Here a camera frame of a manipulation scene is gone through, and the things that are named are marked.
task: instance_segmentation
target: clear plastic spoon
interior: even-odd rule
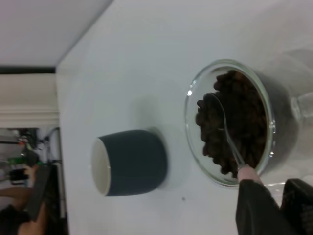
[[[230,146],[230,149],[234,155],[234,158],[236,160],[237,166],[238,166],[238,180],[241,181],[242,179],[253,179],[257,181],[261,181],[260,177],[258,174],[255,172],[255,170],[250,167],[248,164],[245,163],[243,160],[240,152],[238,151],[234,141],[232,140],[228,128],[227,128],[227,123],[226,123],[226,115],[225,115],[225,110],[223,108],[223,105],[221,104],[220,100],[215,96],[214,93],[207,93],[205,95],[205,99],[210,100],[214,108],[218,111],[218,114],[223,117],[223,124],[224,124],[224,131],[226,134],[226,139],[227,142]]]

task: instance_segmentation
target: glass bowl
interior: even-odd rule
[[[249,67],[234,60],[224,59],[217,60],[202,69],[191,83],[187,92],[185,101],[185,129],[189,147],[201,170],[219,185],[228,188],[236,188],[239,185],[238,180],[232,178],[231,173],[228,173],[227,175],[221,174],[221,166],[214,164],[212,158],[202,154],[202,149],[205,143],[200,138],[201,130],[199,126],[196,125],[195,121],[198,112],[197,101],[203,99],[203,96],[206,93],[215,92],[216,90],[213,88],[213,84],[216,82],[216,77],[227,73],[229,70],[236,70],[242,73],[252,82],[257,89],[265,108],[268,127],[267,142],[262,157],[256,167],[256,171],[258,174],[261,174],[265,169],[268,160],[273,153],[275,126],[270,125],[270,123],[275,123],[275,120],[267,91],[258,75]]]

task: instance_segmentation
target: ceramic cup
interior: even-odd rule
[[[165,179],[166,151],[157,135],[144,130],[98,137],[92,148],[91,170],[104,196],[147,193]]]

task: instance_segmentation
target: roasted coffee bean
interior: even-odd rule
[[[220,156],[214,156],[213,157],[214,164],[219,165],[220,161],[221,161],[221,157]]]
[[[237,173],[238,173],[238,166],[236,162],[231,162],[231,173],[233,178],[237,178]]]
[[[198,100],[197,105],[199,106],[199,108],[205,110],[205,102],[203,100]]]
[[[264,144],[266,142],[266,136],[260,136],[256,139],[257,144]]]
[[[201,140],[203,142],[206,142],[207,141],[207,133],[204,132],[204,131],[201,131]]]
[[[217,90],[217,91],[219,91],[222,86],[223,86],[223,84],[221,82],[219,82],[219,81],[217,81],[213,85],[214,89]]]
[[[234,70],[217,76],[214,88],[225,110],[229,134],[243,159],[256,167],[267,138],[265,109],[257,90],[248,78]],[[210,102],[205,94],[197,103],[196,124],[205,142],[203,155],[212,157],[221,166],[222,174],[232,172],[237,177],[237,164],[224,134],[224,118]]]
[[[226,74],[222,74],[222,75],[217,76],[216,80],[218,80],[219,82],[223,82],[223,81],[225,81],[227,79],[230,79],[231,77],[232,77],[231,74],[226,73]]]
[[[218,144],[207,143],[207,152],[209,155],[215,156],[221,153],[221,147]]]
[[[226,161],[226,165],[221,167],[221,173],[223,175],[227,175],[230,171],[231,171],[230,163],[229,163],[229,161]]]
[[[208,153],[208,151],[207,151],[207,146],[206,146],[206,144],[205,144],[205,146],[203,147],[202,154],[203,154],[204,156],[209,155],[209,153]]]
[[[256,167],[256,161],[252,153],[249,153],[248,157],[246,158],[246,163],[252,168]]]
[[[238,82],[234,82],[233,87],[232,87],[232,91],[234,93],[240,94],[243,91],[241,84]]]
[[[233,78],[236,81],[241,81],[242,82],[242,81],[244,81],[245,76],[242,73],[236,71],[234,76],[233,76]]]
[[[208,135],[208,141],[211,143],[220,143],[222,141],[222,137],[219,131],[214,131]]]
[[[196,124],[198,126],[203,126],[205,123],[205,114],[203,112],[198,112],[196,115]]]

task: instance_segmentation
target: white countertop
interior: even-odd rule
[[[305,43],[299,34],[310,40],[312,21],[306,16],[311,3],[292,2],[111,4],[57,67],[72,235],[237,234],[238,192],[214,184],[193,160],[184,131],[185,96],[198,71],[216,59],[259,67],[286,48]],[[168,145],[166,182],[139,196],[100,195],[89,166],[95,138],[151,127],[162,132]]]

